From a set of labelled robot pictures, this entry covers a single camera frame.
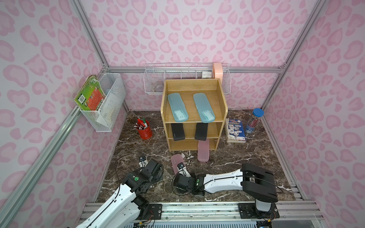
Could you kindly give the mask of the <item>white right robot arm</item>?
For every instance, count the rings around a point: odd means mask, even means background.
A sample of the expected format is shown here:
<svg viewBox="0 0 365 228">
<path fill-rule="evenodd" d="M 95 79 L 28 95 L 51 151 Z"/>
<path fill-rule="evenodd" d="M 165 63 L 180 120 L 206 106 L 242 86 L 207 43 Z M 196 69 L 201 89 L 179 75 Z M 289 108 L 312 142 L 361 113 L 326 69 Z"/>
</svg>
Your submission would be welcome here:
<svg viewBox="0 0 365 228">
<path fill-rule="evenodd" d="M 255 199 L 259 212 L 269 212 L 278 202 L 274 173 L 250 163 L 236 171 L 223 174 L 190 174 L 183 163 L 172 180 L 175 195 L 204 196 L 206 193 L 240 190 Z"/>
</svg>

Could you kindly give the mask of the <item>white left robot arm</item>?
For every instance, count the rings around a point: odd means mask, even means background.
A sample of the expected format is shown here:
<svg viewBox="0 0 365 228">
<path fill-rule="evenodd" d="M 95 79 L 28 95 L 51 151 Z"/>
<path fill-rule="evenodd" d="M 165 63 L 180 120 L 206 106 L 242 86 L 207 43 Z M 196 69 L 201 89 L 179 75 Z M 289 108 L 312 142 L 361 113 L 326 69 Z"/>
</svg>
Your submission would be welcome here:
<svg viewBox="0 0 365 228">
<path fill-rule="evenodd" d="M 163 165 L 155 160 L 142 161 L 130 172 L 112 196 L 79 228 L 123 228 L 136 219 L 153 217 L 149 202 L 142 196 L 151 185 L 163 179 Z"/>
</svg>

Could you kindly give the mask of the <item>teal pencil case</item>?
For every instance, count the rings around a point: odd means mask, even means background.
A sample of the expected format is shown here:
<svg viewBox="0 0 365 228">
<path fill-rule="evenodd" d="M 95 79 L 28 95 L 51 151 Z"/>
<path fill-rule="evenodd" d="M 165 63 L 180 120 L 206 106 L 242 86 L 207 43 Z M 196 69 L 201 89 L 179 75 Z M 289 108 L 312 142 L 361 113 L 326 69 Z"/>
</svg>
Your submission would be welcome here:
<svg viewBox="0 0 365 228">
<path fill-rule="evenodd" d="M 203 123 L 213 122 L 215 120 L 215 114 L 206 94 L 196 93 L 193 95 L 193 97 L 201 121 Z"/>
<path fill-rule="evenodd" d="M 171 93 L 168 95 L 168 101 L 173 113 L 174 120 L 178 123 L 187 121 L 189 116 L 181 95 L 179 93 Z"/>
</svg>

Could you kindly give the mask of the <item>pink pencil case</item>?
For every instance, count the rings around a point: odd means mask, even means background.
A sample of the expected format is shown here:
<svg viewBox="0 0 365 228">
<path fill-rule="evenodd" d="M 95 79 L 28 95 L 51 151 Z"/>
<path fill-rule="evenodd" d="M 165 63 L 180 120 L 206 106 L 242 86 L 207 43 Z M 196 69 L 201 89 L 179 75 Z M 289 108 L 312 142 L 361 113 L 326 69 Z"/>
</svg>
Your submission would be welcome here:
<svg viewBox="0 0 365 228">
<path fill-rule="evenodd" d="M 198 161 L 208 162 L 210 157 L 210 141 L 207 138 L 205 141 L 198 141 Z"/>
<path fill-rule="evenodd" d="M 184 166 L 186 165 L 182 154 L 173 155 L 171 157 L 171 163 L 172 163 L 172 167 L 173 167 L 173 170 L 174 170 L 174 174 L 178 173 L 180 163 L 183 163 Z"/>
</svg>

